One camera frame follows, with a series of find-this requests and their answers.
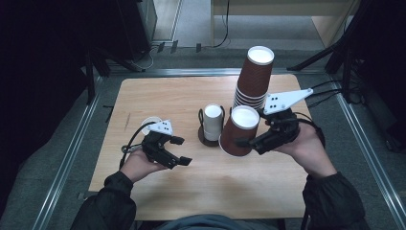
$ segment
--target clothing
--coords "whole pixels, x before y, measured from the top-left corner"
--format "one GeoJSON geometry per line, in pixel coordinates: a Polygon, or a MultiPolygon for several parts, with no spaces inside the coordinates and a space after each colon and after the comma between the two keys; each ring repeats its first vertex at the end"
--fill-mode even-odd
{"type": "MultiPolygon", "coordinates": [[[[132,182],[116,172],[106,178],[104,188],[89,197],[74,220],[71,229],[128,229],[134,220],[136,205],[130,198],[132,182]]],[[[304,204],[311,222],[308,229],[370,229],[355,188],[338,172],[322,179],[307,178],[304,204]]],[[[199,215],[180,218],[164,224],[159,230],[239,229],[230,218],[199,215]]]]}

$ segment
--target black sleeve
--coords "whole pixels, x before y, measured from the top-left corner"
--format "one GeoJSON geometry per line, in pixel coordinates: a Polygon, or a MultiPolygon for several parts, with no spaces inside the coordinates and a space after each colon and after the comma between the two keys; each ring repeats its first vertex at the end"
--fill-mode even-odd
{"type": "Polygon", "coordinates": [[[308,229],[370,229],[359,194],[340,172],[322,179],[308,176],[303,196],[308,229]]]}
{"type": "Polygon", "coordinates": [[[136,213],[132,186],[122,172],[108,176],[104,188],[81,205],[71,229],[129,229],[136,213]]]}

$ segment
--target hand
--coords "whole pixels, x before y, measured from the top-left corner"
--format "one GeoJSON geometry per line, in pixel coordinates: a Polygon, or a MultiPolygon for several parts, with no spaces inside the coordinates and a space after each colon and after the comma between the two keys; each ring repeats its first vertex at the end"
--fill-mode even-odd
{"type": "Polygon", "coordinates": [[[315,178],[336,174],[337,171],[329,160],[314,127],[304,123],[299,123],[299,126],[301,131],[293,142],[274,150],[292,156],[307,173],[315,178]]]}
{"type": "Polygon", "coordinates": [[[167,167],[159,163],[148,161],[148,158],[142,149],[136,149],[129,154],[120,171],[124,173],[132,181],[132,183],[135,183],[150,173],[155,173],[166,169],[167,167]]]}

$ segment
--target table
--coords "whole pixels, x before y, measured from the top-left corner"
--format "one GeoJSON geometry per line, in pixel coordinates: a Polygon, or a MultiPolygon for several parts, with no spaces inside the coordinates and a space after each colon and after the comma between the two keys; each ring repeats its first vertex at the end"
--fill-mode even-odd
{"type": "MultiPolygon", "coordinates": [[[[166,143],[166,150],[192,158],[188,167],[156,172],[137,182],[131,193],[137,220],[167,220],[196,214],[220,214],[232,219],[301,218],[305,211],[302,190],[305,171],[279,152],[233,157],[220,147],[201,144],[197,113],[207,104],[233,104],[238,76],[124,80],[101,147],[89,187],[97,192],[116,172],[126,145],[141,122],[150,116],[170,119],[173,135],[185,138],[182,146],[166,143]]],[[[293,75],[272,75],[271,93],[298,90],[293,75]]],[[[309,115],[305,101],[293,111],[309,115]]],[[[258,135],[268,129],[261,120],[258,135]]],[[[141,133],[134,144],[141,143],[141,133]]]]}
{"type": "MultiPolygon", "coordinates": [[[[233,0],[229,15],[312,16],[314,26],[326,47],[339,37],[347,18],[358,8],[359,0],[233,0]]],[[[212,45],[214,16],[226,15],[227,1],[211,0],[212,45]]]]}

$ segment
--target white bracket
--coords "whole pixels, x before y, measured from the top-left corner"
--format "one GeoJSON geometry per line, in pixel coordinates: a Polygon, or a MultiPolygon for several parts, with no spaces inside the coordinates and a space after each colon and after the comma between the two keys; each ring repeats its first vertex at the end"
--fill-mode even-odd
{"type": "Polygon", "coordinates": [[[305,99],[313,93],[313,89],[308,88],[304,90],[282,92],[276,94],[268,93],[266,95],[265,107],[263,108],[263,113],[269,115],[272,113],[277,113],[284,111],[293,104],[296,104],[300,100],[305,99]]]}
{"type": "Polygon", "coordinates": [[[147,129],[151,131],[156,131],[159,133],[167,134],[169,136],[172,135],[173,130],[172,130],[172,124],[170,123],[170,120],[165,120],[159,123],[155,123],[152,125],[147,126],[147,129]]]}

